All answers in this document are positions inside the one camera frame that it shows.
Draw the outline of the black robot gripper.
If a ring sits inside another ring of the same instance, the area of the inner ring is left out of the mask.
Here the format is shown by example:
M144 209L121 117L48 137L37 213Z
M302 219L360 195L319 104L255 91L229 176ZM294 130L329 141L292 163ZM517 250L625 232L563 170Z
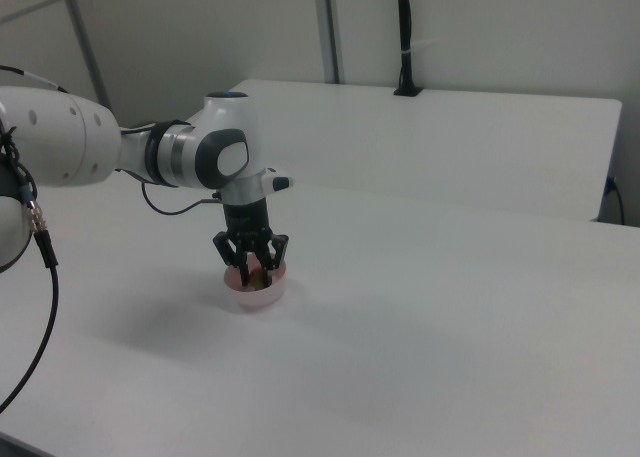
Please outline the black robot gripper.
M289 236L273 234L266 200L258 200L246 205L223 205L227 226L213 237L213 244L227 266L239 271L241 284L246 287L250 281L248 252L242 240L260 240L257 259L260 263L263 283L272 282L272 274L284 262Z

